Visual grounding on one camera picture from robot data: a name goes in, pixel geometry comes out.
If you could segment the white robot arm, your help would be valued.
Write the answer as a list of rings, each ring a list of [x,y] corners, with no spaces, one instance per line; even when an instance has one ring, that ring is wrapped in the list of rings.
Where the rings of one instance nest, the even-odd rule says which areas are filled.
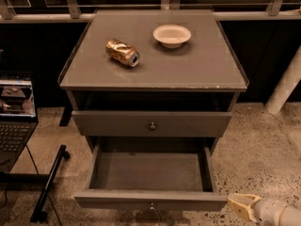
[[[258,226],[301,226],[301,210],[286,202],[240,193],[229,194],[227,200],[240,218]]]

